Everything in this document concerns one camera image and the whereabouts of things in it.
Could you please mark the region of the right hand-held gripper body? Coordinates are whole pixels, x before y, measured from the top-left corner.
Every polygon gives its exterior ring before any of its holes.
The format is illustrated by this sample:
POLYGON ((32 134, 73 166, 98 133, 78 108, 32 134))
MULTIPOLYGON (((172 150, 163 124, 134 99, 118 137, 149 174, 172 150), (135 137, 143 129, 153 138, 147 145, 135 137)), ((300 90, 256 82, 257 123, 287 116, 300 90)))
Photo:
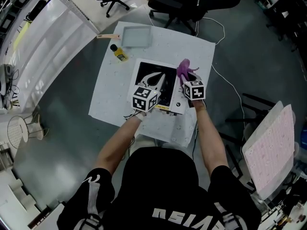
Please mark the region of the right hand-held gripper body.
POLYGON ((182 85, 183 94, 191 101, 205 99, 205 86, 200 79, 188 81, 182 85))

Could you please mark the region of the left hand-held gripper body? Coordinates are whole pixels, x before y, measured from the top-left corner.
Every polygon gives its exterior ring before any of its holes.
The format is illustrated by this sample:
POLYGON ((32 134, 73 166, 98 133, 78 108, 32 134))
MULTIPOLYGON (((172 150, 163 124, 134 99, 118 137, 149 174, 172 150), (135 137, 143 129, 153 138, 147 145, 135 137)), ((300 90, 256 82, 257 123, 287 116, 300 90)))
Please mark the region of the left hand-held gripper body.
POLYGON ((148 85, 142 81, 134 86, 132 92, 132 108, 137 111, 149 112, 160 102, 160 95, 160 83, 148 85))

